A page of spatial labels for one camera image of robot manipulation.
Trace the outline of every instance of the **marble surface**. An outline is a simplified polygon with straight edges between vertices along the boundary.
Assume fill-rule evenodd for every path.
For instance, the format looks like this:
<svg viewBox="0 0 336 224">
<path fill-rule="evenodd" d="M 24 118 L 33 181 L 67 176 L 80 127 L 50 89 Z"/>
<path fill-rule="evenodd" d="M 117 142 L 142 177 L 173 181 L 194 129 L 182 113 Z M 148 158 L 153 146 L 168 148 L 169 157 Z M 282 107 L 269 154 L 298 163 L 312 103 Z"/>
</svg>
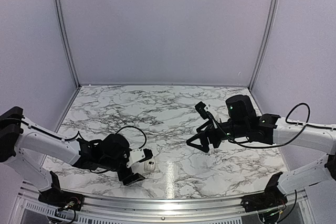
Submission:
<svg viewBox="0 0 336 224">
<path fill-rule="evenodd" d="M 80 130 L 85 139 L 93 140 L 104 139 L 125 125 L 140 127 L 148 136 L 146 148 L 153 151 L 156 170 L 145 172 L 143 164 L 136 164 L 133 171 L 146 180 L 123 186 L 114 172 L 96 175 L 53 157 L 46 158 L 44 168 L 56 172 L 62 188 L 96 195 L 172 199 L 263 190 L 273 173 L 286 170 L 277 149 L 244 149 L 225 141 L 220 148 L 203 153 L 185 143 L 205 122 L 195 111 L 195 104 L 211 104 L 226 121 L 225 100 L 236 94 L 250 96 L 246 88 L 82 87 L 59 133 L 70 137 Z M 131 148 L 143 142 L 136 130 L 125 129 L 122 134 Z"/>
</svg>

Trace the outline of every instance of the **gray wall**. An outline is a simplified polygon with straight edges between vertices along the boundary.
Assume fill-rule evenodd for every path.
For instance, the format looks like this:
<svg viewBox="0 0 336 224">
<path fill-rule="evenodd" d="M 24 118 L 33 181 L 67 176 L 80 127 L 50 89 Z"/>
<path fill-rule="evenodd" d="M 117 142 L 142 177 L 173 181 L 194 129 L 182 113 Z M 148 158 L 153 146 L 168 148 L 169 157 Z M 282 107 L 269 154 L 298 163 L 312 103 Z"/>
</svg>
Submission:
<svg viewBox="0 0 336 224">
<path fill-rule="evenodd" d="M 247 86 L 270 0 L 62 0 L 81 83 Z"/>
<path fill-rule="evenodd" d="M 18 105 L 53 130 L 75 87 L 53 0 L 0 0 L 0 114 Z M 0 164 L 0 222 L 7 223 L 21 177 Z"/>
<path fill-rule="evenodd" d="M 262 111 L 286 115 L 299 102 L 311 106 L 311 122 L 336 123 L 336 0 L 279 0 L 265 59 L 253 88 Z M 305 120 L 306 111 L 292 118 Z M 286 146 L 291 169 L 322 155 Z M 335 223 L 336 182 L 307 188 L 317 223 Z"/>
</svg>

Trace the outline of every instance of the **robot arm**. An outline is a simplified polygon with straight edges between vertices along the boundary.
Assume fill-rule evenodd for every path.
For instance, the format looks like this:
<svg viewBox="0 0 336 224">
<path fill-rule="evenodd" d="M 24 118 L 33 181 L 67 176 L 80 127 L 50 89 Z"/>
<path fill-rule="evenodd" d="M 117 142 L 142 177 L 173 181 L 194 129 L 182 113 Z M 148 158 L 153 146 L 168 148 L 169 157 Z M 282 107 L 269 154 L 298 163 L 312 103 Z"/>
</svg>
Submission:
<svg viewBox="0 0 336 224">
<path fill-rule="evenodd" d="M 132 172 L 131 166 L 153 156 L 149 149 L 130 149 L 129 142 L 119 134 L 90 142 L 80 137 L 64 138 L 25 118 L 23 109 L 13 107 L 0 116 L 0 163 L 30 181 L 39 190 L 40 201 L 59 207 L 70 203 L 72 198 L 82 201 L 83 196 L 61 190 L 57 175 L 37 164 L 25 149 L 58 158 L 73 167 L 117 172 L 124 185 L 144 180 L 142 175 Z"/>
<path fill-rule="evenodd" d="M 210 144 L 218 148 L 224 140 L 242 147 L 251 147 L 243 144 L 251 142 L 283 146 L 298 135 L 306 124 L 292 120 L 287 123 L 285 118 L 274 114 L 257 116 L 250 98 L 246 95 L 233 96 L 226 100 L 226 105 L 230 119 L 224 123 L 215 119 L 210 105 L 200 102 L 195 106 L 201 117 L 208 121 L 196 130 L 196 135 L 187 140 L 187 145 L 203 152 L 209 151 Z M 248 140 L 235 140 L 240 137 Z M 200 144 L 195 144 L 194 141 L 198 139 Z M 290 144 L 320 150 L 326 154 L 301 168 L 274 174 L 263 193 L 244 196 L 241 203 L 247 212 L 279 206 L 287 202 L 286 194 L 294 190 L 336 179 L 335 125 L 309 123 Z"/>
</svg>

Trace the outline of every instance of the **metal corner post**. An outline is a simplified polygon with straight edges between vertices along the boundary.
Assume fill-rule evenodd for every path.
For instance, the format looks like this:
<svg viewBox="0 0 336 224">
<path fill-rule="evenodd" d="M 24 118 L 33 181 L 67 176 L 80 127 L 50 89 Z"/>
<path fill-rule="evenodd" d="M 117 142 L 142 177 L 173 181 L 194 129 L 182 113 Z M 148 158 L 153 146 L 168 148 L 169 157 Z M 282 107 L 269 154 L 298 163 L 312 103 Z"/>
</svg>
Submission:
<svg viewBox="0 0 336 224">
<path fill-rule="evenodd" d="M 268 40 L 269 40 L 269 36 L 271 33 L 271 29 L 274 23 L 274 19 L 275 19 L 275 14 L 276 14 L 276 10 L 277 10 L 277 6 L 278 6 L 278 0 L 271 0 L 270 6 L 269 6 L 269 11 L 268 11 L 268 17 L 267 17 L 267 21 L 266 21 L 266 27 L 265 27 L 265 31 L 264 31 L 264 36 L 262 38 L 261 41 L 261 45 L 259 48 L 259 53 L 258 53 L 258 57 L 256 60 L 256 64 L 251 76 L 251 80 L 248 86 L 248 89 L 250 91 L 252 91 L 257 78 L 258 78 L 258 74 L 260 72 L 261 69 L 261 65 L 262 62 L 264 60 L 265 57 L 265 53 L 266 53 L 266 49 L 267 49 L 267 44 L 268 44 Z"/>
<path fill-rule="evenodd" d="M 64 47 L 65 56 L 66 56 L 66 59 L 67 59 L 67 62 L 68 62 L 71 77 L 72 77 L 72 80 L 75 84 L 75 87 L 77 89 L 79 89 L 80 88 L 80 83 L 79 83 L 79 80 L 78 80 L 78 75 L 77 75 L 77 72 L 76 72 L 76 67 L 75 67 L 74 59 L 72 57 L 70 44 L 69 44 L 69 40 L 68 40 L 66 28 L 65 28 L 65 22 L 64 22 L 64 16 L 63 16 L 63 11 L 62 11 L 61 0 L 54 0 L 54 2 L 55 2 L 55 9 L 56 9 L 56 15 L 57 15 L 57 22 L 58 22 L 58 26 L 59 26 L 59 29 L 60 29 L 62 44 L 63 44 L 63 47 Z"/>
</svg>

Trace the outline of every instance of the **wire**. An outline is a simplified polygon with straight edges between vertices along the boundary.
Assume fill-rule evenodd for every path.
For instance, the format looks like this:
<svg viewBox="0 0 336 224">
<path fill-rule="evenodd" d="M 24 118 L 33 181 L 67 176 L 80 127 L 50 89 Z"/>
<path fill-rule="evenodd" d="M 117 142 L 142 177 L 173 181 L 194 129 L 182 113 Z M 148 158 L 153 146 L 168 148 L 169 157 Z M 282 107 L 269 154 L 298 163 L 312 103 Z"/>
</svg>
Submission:
<svg viewBox="0 0 336 224">
<path fill-rule="evenodd" d="M 230 135 L 228 135 L 223 129 L 222 127 L 220 126 L 220 124 L 215 120 L 214 116 L 207 111 L 207 114 L 208 116 L 215 122 L 215 124 L 217 125 L 217 127 L 227 136 L 227 138 L 229 138 L 231 140 L 231 142 L 233 142 L 234 144 L 237 144 L 241 147 L 244 147 L 244 148 L 249 148 L 249 149 L 271 149 L 271 148 L 279 148 L 279 147 L 283 147 L 285 145 L 288 145 L 290 144 L 291 142 L 293 142 L 299 135 L 301 135 L 301 133 L 305 130 L 305 128 L 307 127 L 307 123 L 309 121 L 309 118 L 310 118 L 310 107 L 308 104 L 306 103 L 299 103 L 297 105 L 294 106 L 294 108 L 291 109 L 291 111 L 287 114 L 286 116 L 286 120 L 288 119 L 288 117 L 291 115 L 291 113 L 299 106 L 306 106 L 307 109 L 308 109 L 308 115 L 307 115 L 307 119 L 306 119 L 306 124 L 302 127 L 301 131 L 299 131 L 298 134 L 296 134 L 291 140 L 287 141 L 286 143 L 284 144 L 278 144 L 278 145 L 272 145 L 272 146 L 248 146 L 248 145 L 243 145 L 241 144 L 240 142 L 237 142 L 236 140 L 234 140 Z"/>
<path fill-rule="evenodd" d="M 76 211 L 73 209 L 73 211 L 74 211 L 74 213 L 73 213 L 73 218 L 72 218 L 72 220 L 71 221 L 69 221 L 69 222 L 66 222 L 66 223 L 63 223 L 63 222 L 59 222 L 60 224 L 72 224 L 74 221 L 75 221 L 75 219 L 76 219 Z"/>
<path fill-rule="evenodd" d="M 116 134 L 118 134 L 119 132 L 121 132 L 123 129 L 125 128 L 133 128 L 133 129 L 136 129 L 138 131 L 140 131 L 142 133 L 142 135 L 145 137 L 145 141 L 144 143 L 139 147 L 139 149 L 143 148 L 146 143 L 147 143 L 147 136 L 146 136 L 146 133 L 143 132 L 142 129 L 138 128 L 138 127 L 135 127 L 135 126 L 130 126 L 130 125 L 126 125 L 120 129 L 117 130 Z M 101 172 L 94 172 L 93 170 L 89 170 L 91 173 L 94 173 L 94 174 L 103 174 L 103 173 L 107 173 L 109 172 L 110 170 L 102 170 Z"/>
<path fill-rule="evenodd" d="M 293 212 L 297 200 L 298 200 L 298 193 L 295 190 L 295 201 L 294 201 L 292 209 L 289 211 L 289 213 L 287 215 L 285 215 L 281 220 L 279 220 L 278 223 L 283 222 L 283 220 L 285 220 Z"/>
<path fill-rule="evenodd" d="M 123 129 L 125 129 L 125 128 L 133 128 L 133 129 L 136 129 L 136 130 L 138 130 L 138 131 L 140 131 L 141 133 L 142 133 L 142 135 L 145 137 L 145 141 L 144 141 L 144 143 L 139 147 L 139 149 L 141 149 L 142 147 L 144 147 L 145 145 L 146 145 L 146 143 L 147 143 L 147 136 L 146 136 L 146 133 L 144 133 L 143 132 L 143 130 L 142 129 L 140 129 L 140 128 L 138 128 L 138 127 L 135 127 L 135 126 L 124 126 L 123 128 L 121 128 L 121 129 L 119 129 L 117 132 L 116 132 L 116 134 L 118 134 L 119 132 L 121 132 Z"/>
<path fill-rule="evenodd" d="M 72 211 L 74 211 L 74 213 L 73 213 L 74 217 L 72 218 L 71 221 L 69 221 L 69 222 L 63 222 L 63 220 L 62 221 L 50 220 L 49 217 L 47 216 L 47 219 L 49 220 L 49 223 L 54 223 L 54 224 L 72 224 L 75 221 L 77 214 L 76 214 L 76 211 L 74 209 L 72 209 L 72 208 L 69 208 L 69 209 L 71 209 Z"/>
</svg>

